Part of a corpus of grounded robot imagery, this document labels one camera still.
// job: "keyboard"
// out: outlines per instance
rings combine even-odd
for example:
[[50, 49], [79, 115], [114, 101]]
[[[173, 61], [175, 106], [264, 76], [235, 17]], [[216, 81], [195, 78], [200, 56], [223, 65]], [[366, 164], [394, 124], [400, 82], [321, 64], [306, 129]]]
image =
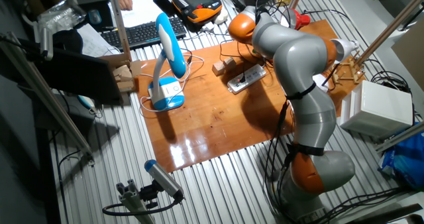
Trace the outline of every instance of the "keyboard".
[[[186, 36], [186, 29], [183, 26], [181, 19], [170, 18], [171, 26], [174, 30], [177, 39]], [[156, 32], [156, 22], [145, 23], [132, 28], [125, 28], [128, 37], [128, 43], [131, 49], [142, 48], [153, 44], [159, 44], [160, 38]], [[118, 31], [104, 32], [101, 36], [111, 46], [122, 50], [121, 40], [119, 39]]]

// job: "orange tablet device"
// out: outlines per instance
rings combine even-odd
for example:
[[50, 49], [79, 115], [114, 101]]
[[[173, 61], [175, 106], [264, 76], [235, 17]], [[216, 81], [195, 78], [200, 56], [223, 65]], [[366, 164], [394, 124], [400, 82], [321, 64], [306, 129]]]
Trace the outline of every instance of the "orange tablet device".
[[172, 0], [177, 12], [193, 24], [204, 25], [221, 12], [221, 0]]

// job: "white power strip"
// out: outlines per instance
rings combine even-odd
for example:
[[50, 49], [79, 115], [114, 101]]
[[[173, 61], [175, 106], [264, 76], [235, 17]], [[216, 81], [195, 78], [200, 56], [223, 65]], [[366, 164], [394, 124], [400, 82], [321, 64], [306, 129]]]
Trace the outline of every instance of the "white power strip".
[[243, 78], [243, 74], [239, 74], [237, 77], [230, 80], [227, 83], [228, 90], [234, 94], [237, 94], [238, 92], [244, 90], [246, 87], [252, 85], [254, 82], [258, 81], [260, 78], [263, 78], [265, 74], [265, 70], [259, 64], [257, 64], [244, 71], [244, 75], [246, 76], [246, 80], [244, 82], [240, 82], [240, 80]]

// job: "wooden table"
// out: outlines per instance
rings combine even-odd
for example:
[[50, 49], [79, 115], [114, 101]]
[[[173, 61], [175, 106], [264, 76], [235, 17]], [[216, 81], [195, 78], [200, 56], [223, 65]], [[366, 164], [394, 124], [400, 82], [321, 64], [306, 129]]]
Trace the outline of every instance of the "wooden table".
[[[302, 28], [302, 31], [328, 39], [337, 37], [327, 21], [311, 23]], [[239, 44], [240, 53], [250, 61], [244, 63], [245, 69], [258, 62], [248, 49], [252, 51], [250, 46]], [[238, 56], [237, 42], [222, 44], [222, 53]], [[286, 101], [272, 68], [266, 67], [267, 74], [264, 78], [234, 95], [228, 91], [227, 82], [242, 72], [242, 66], [217, 77], [211, 67], [220, 59], [219, 46], [196, 50], [193, 54], [204, 58], [205, 63], [192, 65], [184, 88], [186, 99], [182, 107], [159, 113], [142, 111], [156, 160], [168, 172], [270, 139]], [[156, 60], [142, 62], [143, 65], [147, 64], [142, 73], [153, 74], [155, 62]], [[166, 62], [162, 73], [168, 69]], [[147, 86], [151, 81], [152, 78], [148, 76], [136, 78], [139, 99], [148, 96]], [[351, 81], [343, 81], [329, 92], [338, 116], [342, 98], [354, 87]], [[153, 109], [151, 101], [144, 99], [143, 104]], [[292, 125], [291, 111], [288, 111], [283, 134], [290, 133]]]

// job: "person's hand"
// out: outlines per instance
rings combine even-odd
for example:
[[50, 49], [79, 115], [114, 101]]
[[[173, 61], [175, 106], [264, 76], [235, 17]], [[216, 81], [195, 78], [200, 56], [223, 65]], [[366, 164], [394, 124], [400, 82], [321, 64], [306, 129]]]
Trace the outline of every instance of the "person's hand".
[[122, 10], [132, 10], [133, 9], [133, 0], [118, 0], [119, 6]]

